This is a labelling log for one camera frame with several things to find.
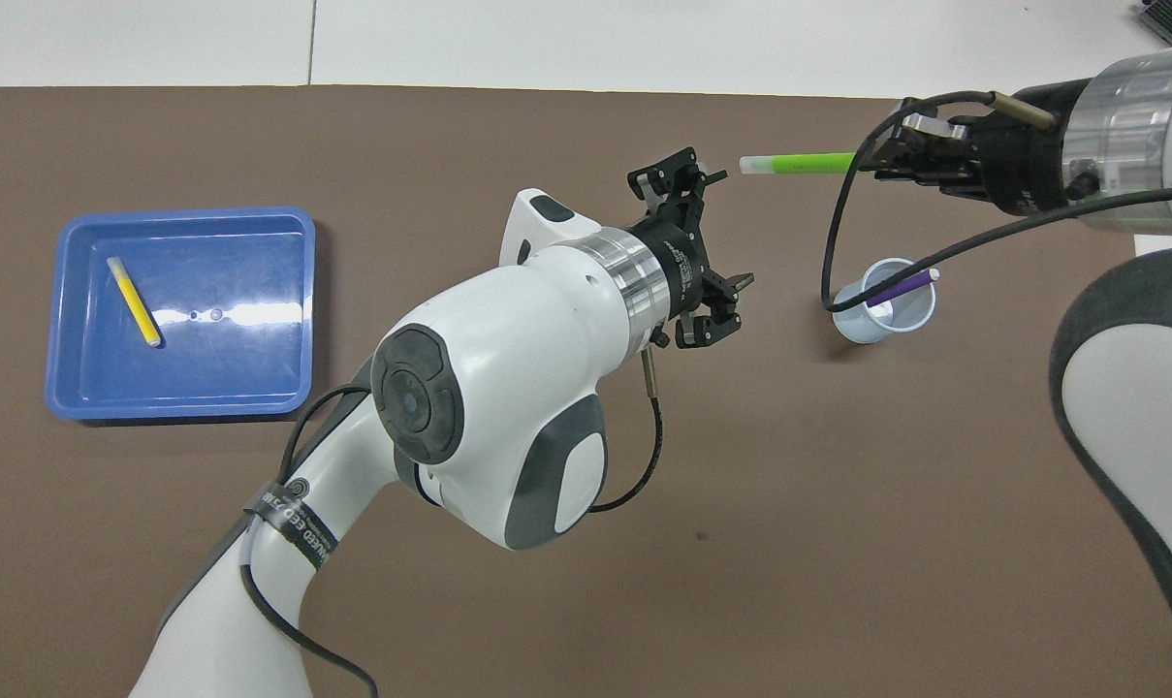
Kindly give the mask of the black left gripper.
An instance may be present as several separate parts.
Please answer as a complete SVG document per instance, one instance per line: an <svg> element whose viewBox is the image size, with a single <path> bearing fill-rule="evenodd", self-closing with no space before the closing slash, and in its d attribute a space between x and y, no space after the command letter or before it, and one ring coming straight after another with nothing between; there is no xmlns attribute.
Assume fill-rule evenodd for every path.
<svg viewBox="0 0 1172 698"><path fill-rule="evenodd" d="M695 148L682 148L661 160L628 173L631 193L643 201L648 210L665 203L701 198L706 187L723 180L727 171L709 172L701 163ZM631 225L631 235L643 244L665 274L669 309L665 319L676 319L675 343L680 349L700 349L740 330L742 319L737 312L740 292L754 282L752 272L723 278L717 272L704 272L706 253L699 249L699 235L690 234L686 224L672 215L645 215ZM693 315L700 304L709 310Z"/></svg>

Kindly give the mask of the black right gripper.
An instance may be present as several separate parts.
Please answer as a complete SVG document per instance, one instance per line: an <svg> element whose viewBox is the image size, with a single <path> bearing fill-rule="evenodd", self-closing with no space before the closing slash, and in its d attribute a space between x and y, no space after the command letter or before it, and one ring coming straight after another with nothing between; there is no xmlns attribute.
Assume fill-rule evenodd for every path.
<svg viewBox="0 0 1172 698"><path fill-rule="evenodd" d="M871 153L875 180L965 191L1007 215L1037 215L1070 204L1062 172L1069 116L1086 82L1033 85L995 97L970 129L935 115L902 119L904 144Z"/></svg>

